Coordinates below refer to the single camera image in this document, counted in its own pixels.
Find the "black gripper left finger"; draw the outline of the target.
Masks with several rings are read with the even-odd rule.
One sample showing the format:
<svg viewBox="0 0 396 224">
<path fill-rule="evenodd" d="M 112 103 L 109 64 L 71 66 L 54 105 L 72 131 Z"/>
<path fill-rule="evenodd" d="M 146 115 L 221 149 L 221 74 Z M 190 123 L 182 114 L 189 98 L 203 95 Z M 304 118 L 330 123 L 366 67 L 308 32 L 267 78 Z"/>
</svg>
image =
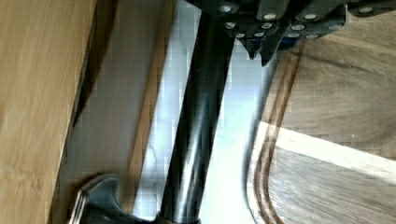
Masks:
<svg viewBox="0 0 396 224">
<path fill-rule="evenodd" d="M 253 60 L 261 50 L 262 39 L 260 37 L 243 37 L 239 41 L 246 49 L 250 60 Z"/>
</svg>

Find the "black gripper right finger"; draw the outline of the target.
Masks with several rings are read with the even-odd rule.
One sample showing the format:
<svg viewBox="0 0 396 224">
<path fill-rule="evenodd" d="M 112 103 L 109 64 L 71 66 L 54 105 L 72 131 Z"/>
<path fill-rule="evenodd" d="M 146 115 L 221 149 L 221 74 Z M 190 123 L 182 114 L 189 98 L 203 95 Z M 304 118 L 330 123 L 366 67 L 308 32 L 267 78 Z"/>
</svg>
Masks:
<svg viewBox="0 0 396 224">
<path fill-rule="evenodd" d="M 260 21 L 274 21 L 274 31 L 262 38 L 260 54 L 262 66 L 267 65 L 277 52 L 281 39 L 289 27 L 287 15 L 290 0 L 260 0 L 256 18 Z"/>
</svg>

